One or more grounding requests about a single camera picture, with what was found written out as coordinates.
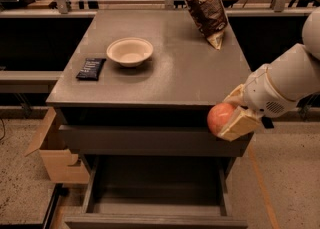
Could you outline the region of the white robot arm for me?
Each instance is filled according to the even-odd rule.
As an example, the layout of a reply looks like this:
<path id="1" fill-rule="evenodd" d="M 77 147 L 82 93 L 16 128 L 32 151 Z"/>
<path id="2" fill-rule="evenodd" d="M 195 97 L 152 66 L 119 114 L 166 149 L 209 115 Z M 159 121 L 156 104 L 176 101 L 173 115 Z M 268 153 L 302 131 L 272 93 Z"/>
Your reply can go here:
<path id="1" fill-rule="evenodd" d="M 254 131 L 263 117 L 280 117 L 301 99 L 320 92 L 320 8 L 305 21 L 302 39 L 260 66 L 224 99 L 235 111 L 218 131 L 219 138 L 233 141 Z"/>

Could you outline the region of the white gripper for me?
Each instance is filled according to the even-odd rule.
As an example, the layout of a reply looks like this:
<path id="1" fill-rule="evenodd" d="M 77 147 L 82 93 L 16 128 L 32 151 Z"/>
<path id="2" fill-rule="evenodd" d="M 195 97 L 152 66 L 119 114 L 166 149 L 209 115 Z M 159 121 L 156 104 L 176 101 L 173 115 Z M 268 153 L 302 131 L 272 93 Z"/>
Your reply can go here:
<path id="1" fill-rule="evenodd" d="M 251 73 L 245 84 L 238 85 L 224 99 L 231 105 L 245 105 L 250 109 L 237 107 L 218 137 L 234 141 L 253 132 L 262 122 L 262 115 L 277 118 L 293 109 L 297 102 L 287 99 L 275 86 L 269 74 L 269 65 L 263 64 Z"/>

